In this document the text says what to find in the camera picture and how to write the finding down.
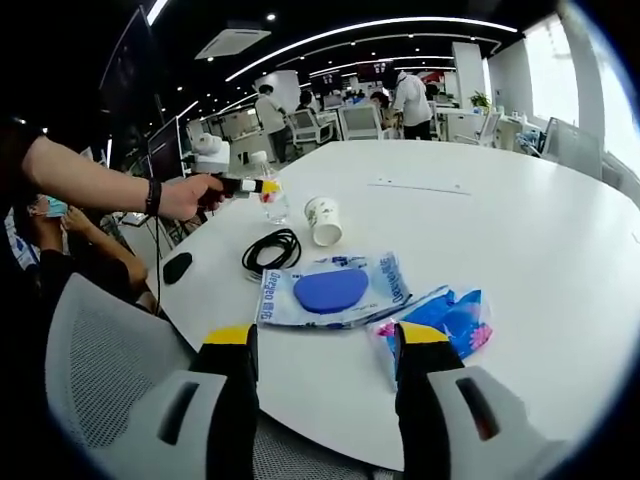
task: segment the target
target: desk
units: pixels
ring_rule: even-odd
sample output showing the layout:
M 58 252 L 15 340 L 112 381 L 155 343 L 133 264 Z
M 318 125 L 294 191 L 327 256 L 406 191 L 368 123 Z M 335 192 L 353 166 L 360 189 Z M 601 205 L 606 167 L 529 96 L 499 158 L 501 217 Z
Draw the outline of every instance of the desk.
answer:
M 467 365 L 520 396 L 549 438 L 590 430 L 639 333 L 640 212 L 629 199 L 545 160 L 444 142 L 333 142 L 281 175 L 303 261 L 392 249 L 414 294 L 482 288 L 495 333 Z M 303 217 L 318 194 L 341 208 L 345 235 L 329 248 L 312 245 Z M 235 200 L 173 250 L 194 263 L 163 286 L 162 307 L 195 349 L 209 330 L 254 319 L 259 286 L 240 259 L 273 229 L 257 199 Z M 363 330 L 261 328 L 258 338 L 263 411 L 337 452 L 403 468 L 395 397 Z

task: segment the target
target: white shirt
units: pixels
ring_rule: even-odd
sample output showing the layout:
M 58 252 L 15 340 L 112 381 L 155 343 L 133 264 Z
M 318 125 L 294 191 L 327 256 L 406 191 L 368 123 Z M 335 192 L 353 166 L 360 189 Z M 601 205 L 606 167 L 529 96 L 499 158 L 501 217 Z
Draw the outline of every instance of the white shirt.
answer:
M 427 102 L 426 88 L 422 80 L 415 75 L 400 72 L 396 84 L 393 108 L 403 113 L 407 127 L 431 120 L 433 113 Z
M 282 107 L 271 95 L 258 95 L 256 112 L 262 122 L 265 133 L 279 132 L 285 127 L 282 113 L 278 111 L 279 108 Z

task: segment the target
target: computer mouse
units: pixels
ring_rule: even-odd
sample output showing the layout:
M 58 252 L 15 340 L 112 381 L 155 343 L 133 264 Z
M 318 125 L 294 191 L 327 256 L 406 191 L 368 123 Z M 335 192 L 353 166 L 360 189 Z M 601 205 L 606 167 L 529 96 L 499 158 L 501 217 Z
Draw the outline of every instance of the computer mouse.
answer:
M 162 269 L 162 277 L 164 283 L 173 285 L 182 278 L 184 272 L 187 271 L 189 265 L 193 263 L 193 257 L 188 252 L 183 252 L 169 260 Z

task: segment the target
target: blue sponge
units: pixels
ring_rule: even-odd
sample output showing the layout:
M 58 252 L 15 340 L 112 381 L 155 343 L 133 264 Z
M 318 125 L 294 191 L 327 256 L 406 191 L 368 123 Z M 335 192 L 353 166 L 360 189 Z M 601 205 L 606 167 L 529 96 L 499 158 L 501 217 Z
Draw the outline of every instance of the blue sponge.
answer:
M 368 285 L 365 272 L 345 269 L 302 277 L 293 286 L 293 294 L 308 312 L 336 313 L 358 303 Z

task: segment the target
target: coiled black cable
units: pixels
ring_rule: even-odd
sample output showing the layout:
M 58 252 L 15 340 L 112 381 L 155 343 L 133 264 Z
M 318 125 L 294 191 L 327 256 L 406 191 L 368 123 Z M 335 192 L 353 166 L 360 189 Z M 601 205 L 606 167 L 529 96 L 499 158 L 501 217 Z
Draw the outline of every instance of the coiled black cable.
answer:
M 282 253 L 266 265 L 258 263 L 260 252 L 271 247 L 280 248 Z M 283 228 L 262 237 L 251 245 L 242 256 L 242 266 L 249 271 L 252 280 L 260 281 L 264 270 L 293 267 L 300 260 L 300 255 L 302 255 L 302 247 L 298 237 L 290 228 Z

